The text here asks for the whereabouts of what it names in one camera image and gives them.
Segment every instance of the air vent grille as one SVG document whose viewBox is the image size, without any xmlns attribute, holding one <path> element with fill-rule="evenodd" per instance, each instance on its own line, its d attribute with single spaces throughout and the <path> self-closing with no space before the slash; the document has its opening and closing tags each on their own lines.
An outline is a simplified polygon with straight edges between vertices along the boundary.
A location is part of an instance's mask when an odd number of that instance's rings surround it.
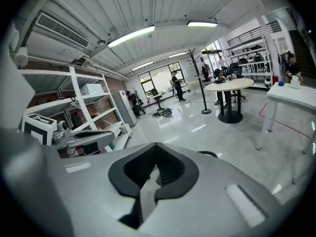
<svg viewBox="0 0 316 237">
<path fill-rule="evenodd" d="M 72 42 L 77 43 L 84 48 L 87 48 L 89 45 L 89 41 L 81 37 L 79 34 L 74 32 L 67 26 L 61 24 L 57 20 L 51 18 L 44 13 L 41 13 L 35 24 L 53 33 L 63 36 L 66 39 L 71 40 Z"/>
</svg>

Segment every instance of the refrigerator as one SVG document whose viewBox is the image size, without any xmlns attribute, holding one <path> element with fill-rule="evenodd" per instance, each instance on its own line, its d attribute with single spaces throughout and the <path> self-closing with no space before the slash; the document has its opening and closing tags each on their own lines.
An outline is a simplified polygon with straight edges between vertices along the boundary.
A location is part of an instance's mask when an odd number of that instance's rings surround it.
<svg viewBox="0 0 316 237">
<path fill-rule="evenodd" d="M 128 123 L 130 127 L 134 126 L 137 119 L 129 104 L 126 93 L 123 90 L 119 90 L 118 93 L 113 94 L 112 97 L 124 123 Z"/>
</svg>

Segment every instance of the white epoxy floor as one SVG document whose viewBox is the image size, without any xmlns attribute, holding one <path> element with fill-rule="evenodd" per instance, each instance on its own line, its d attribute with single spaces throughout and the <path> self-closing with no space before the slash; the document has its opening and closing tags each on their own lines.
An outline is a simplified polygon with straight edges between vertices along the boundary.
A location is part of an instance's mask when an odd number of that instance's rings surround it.
<svg viewBox="0 0 316 237">
<path fill-rule="evenodd" d="M 266 113 L 265 90 L 243 89 L 241 113 L 243 120 L 225 124 L 218 120 L 220 106 L 215 106 L 216 94 L 205 91 L 211 114 L 203 115 L 202 94 L 191 92 L 192 103 L 179 103 L 169 98 L 161 106 L 172 108 L 171 117 L 142 115 L 132 127 L 133 137 L 127 147 L 148 142 L 164 142 L 194 151 L 212 151 L 228 161 L 275 194 L 281 203 L 287 202 L 302 191 L 304 178 L 292 184 L 311 162 L 311 155 L 303 155 L 312 135 L 312 121 L 316 117 L 301 110 L 279 104 L 274 131 L 268 133 L 263 147 L 255 149 Z M 147 113 L 157 105 L 147 107 Z"/>
</svg>

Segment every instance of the railing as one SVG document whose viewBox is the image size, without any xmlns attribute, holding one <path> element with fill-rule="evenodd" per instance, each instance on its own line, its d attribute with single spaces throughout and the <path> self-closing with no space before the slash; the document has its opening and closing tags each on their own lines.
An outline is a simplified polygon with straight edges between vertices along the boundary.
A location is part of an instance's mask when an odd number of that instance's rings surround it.
<svg viewBox="0 0 316 237">
<path fill-rule="evenodd" d="M 281 31 L 281 27 L 280 27 L 280 25 L 278 24 L 277 21 L 271 22 L 271 23 L 266 24 L 266 25 L 267 25 L 269 33 L 277 33 L 277 32 Z M 239 36 L 237 36 L 237 37 L 235 37 L 235 38 L 233 38 L 233 39 L 231 39 L 231 40 L 229 40 L 227 42 L 228 42 L 229 46 L 235 45 L 235 44 L 237 44 L 239 42 L 248 40 L 248 39 L 250 39 L 252 37 L 259 36 L 262 33 L 263 33 L 263 31 L 262 31 L 261 27 L 258 27 L 258 28 L 255 28 L 255 29 L 249 31 L 249 32 L 241 34 L 241 35 L 239 35 Z"/>
</svg>

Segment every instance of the table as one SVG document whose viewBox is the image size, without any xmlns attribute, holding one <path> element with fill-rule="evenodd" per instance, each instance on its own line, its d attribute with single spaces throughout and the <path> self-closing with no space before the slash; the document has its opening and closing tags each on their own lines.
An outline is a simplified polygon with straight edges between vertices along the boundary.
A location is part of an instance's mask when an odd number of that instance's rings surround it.
<svg viewBox="0 0 316 237">
<path fill-rule="evenodd" d="M 291 88 L 288 83 L 285 83 L 284 86 L 279 86 L 278 83 L 275 83 L 267 92 L 267 97 L 267 115 L 256 146 L 256 149 L 258 150 L 263 144 L 266 131 L 268 130 L 272 132 L 278 103 L 287 104 L 316 115 L 316 89 L 305 86 L 300 86 L 299 89 L 294 89 Z M 316 132 L 314 131 L 308 146 L 303 150 L 303 152 L 309 150 L 313 146 L 313 141 L 315 139 Z"/>
<path fill-rule="evenodd" d="M 227 92 L 227 99 L 226 102 L 228 103 L 228 111 L 224 112 L 224 103 L 223 103 L 223 95 L 219 94 L 219 98 L 221 101 L 221 113 L 218 115 L 218 119 L 221 122 L 227 124 L 235 124 L 242 121 L 242 114 L 241 114 L 241 93 L 240 89 L 244 89 L 250 87 L 253 84 L 252 79 L 247 78 L 240 78 L 240 79 L 232 79 L 227 80 L 224 83 L 216 84 L 212 83 L 206 86 L 204 89 L 209 91 L 226 91 Z M 237 111 L 232 111 L 232 97 L 231 91 L 237 90 Z"/>
<path fill-rule="evenodd" d="M 184 83 L 184 84 L 181 85 L 181 88 L 187 88 L 187 89 L 186 89 L 186 92 L 187 92 L 187 94 L 188 94 L 189 101 L 191 101 L 191 97 L 190 97 L 190 95 L 189 95 L 189 93 L 188 93 L 188 88 L 189 88 L 189 86 L 192 86 L 192 85 L 194 85 L 194 84 L 196 84 L 196 83 L 198 83 L 198 81 L 190 81 L 190 82 L 186 82 L 186 83 Z"/>
<path fill-rule="evenodd" d="M 164 108 L 161 108 L 161 106 L 160 106 L 160 104 L 159 104 L 159 99 L 158 99 L 158 97 L 160 97 L 160 96 L 162 96 L 162 94 L 158 94 L 158 95 L 155 95 L 155 96 L 152 96 L 152 97 L 150 97 L 148 100 L 152 100 L 152 99 L 156 99 L 156 101 L 157 101 L 157 104 L 158 104 L 158 106 L 159 106 L 159 108 L 157 109 L 157 111 L 161 111 L 161 110 L 163 110 Z"/>
</svg>

